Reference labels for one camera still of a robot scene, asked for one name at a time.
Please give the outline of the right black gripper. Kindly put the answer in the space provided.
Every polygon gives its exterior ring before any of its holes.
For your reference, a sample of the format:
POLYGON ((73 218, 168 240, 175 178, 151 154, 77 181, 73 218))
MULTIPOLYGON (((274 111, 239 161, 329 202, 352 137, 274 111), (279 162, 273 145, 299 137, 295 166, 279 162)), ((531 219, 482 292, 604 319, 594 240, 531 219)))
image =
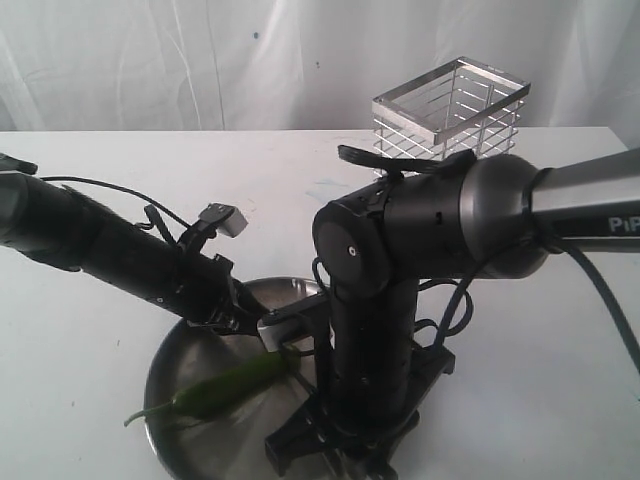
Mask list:
POLYGON ((415 347, 405 403, 399 415, 385 423, 354 423, 330 412, 318 393, 310 395, 266 437, 266 458, 279 476, 284 476, 295 460, 321 454, 338 475, 396 479, 390 460, 399 443, 418 425, 418 407, 439 377, 454 371, 455 361, 455 355, 445 347, 415 347))

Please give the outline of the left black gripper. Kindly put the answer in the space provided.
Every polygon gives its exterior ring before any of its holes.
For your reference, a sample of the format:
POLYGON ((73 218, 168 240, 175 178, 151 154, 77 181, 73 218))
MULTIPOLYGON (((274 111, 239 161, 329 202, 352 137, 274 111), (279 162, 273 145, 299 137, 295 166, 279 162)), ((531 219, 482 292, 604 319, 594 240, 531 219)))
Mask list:
POLYGON ((268 309, 232 276, 232 268, 233 262, 221 255, 180 259, 159 306, 219 335, 256 335, 268 309))

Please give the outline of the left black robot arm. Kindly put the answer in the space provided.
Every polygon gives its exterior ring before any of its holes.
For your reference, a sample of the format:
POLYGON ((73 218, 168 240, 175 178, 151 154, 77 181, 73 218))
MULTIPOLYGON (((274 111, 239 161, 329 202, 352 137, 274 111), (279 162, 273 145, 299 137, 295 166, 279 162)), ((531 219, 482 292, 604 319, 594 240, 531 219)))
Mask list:
POLYGON ((84 272, 219 335, 257 335, 266 307, 232 276, 231 260, 201 252, 217 234, 234 238, 246 228, 236 207, 212 203, 173 238, 159 202, 149 199, 147 222, 132 224, 37 170, 1 157, 2 246, 59 270, 84 272))

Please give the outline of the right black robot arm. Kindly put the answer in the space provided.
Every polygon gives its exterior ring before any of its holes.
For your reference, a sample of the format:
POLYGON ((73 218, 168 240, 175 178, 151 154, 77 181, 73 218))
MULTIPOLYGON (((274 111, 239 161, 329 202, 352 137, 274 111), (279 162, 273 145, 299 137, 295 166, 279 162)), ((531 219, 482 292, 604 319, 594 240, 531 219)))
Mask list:
POLYGON ((277 474, 320 454, 354 479, 394 478, 397 444, 434 383, 454 370, 445 340, 466 327, 455 312, 471 282, 527 277, 552 253, 582 267, 638 358, 626 316, 588 259, 639 249, 637 150, 544 169, 471 150, 441 161, 346 145, 338 153, 383 175, 314 217, 328 287, 262 320, 297 321, 314 341, 315 389, 265 441, 277 474))

